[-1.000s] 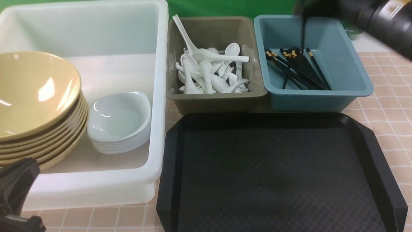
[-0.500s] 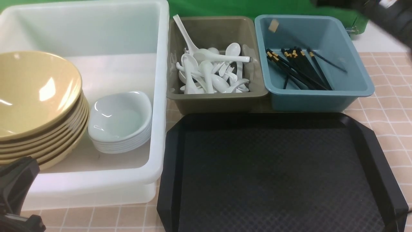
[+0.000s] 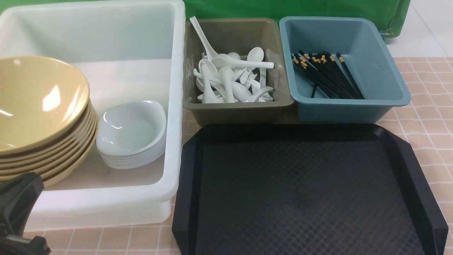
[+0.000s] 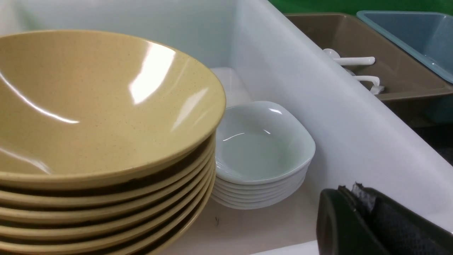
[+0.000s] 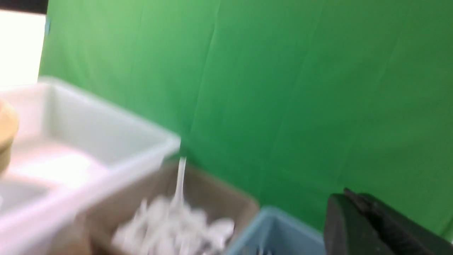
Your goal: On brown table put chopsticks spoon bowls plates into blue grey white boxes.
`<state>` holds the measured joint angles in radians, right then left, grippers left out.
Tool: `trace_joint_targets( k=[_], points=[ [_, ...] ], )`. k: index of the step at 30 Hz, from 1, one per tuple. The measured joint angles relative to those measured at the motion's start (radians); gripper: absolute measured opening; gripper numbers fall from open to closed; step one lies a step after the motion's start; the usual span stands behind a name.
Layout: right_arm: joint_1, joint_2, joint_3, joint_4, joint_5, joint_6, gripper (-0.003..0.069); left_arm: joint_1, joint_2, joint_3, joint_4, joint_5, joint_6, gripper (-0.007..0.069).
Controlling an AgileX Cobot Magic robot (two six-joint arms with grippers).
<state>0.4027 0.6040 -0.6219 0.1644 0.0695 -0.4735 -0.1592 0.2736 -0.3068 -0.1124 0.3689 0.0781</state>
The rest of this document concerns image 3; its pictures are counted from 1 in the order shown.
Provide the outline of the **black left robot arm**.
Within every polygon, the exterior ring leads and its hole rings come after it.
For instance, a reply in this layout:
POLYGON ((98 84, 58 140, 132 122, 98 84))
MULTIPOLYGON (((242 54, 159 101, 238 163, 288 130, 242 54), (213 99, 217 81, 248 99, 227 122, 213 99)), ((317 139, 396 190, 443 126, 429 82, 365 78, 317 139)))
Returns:
POLYGON ((49 255, 42 236, 24 237, 29 215, 44 190, 34 172, 20 174, 0 184, 0 253, 2 255, 49 255))

